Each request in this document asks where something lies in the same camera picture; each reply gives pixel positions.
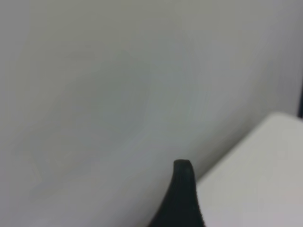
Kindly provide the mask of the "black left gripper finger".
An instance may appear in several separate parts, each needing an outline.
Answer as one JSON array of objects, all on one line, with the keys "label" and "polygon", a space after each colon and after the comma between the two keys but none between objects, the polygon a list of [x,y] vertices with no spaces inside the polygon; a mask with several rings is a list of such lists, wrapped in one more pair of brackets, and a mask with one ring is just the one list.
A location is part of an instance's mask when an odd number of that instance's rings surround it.
[{"label": "black left gripper finger", "polygon": [[150,227],[205,227],[196,192],[196,179],[189,160],[173,163],[173,174]]}]

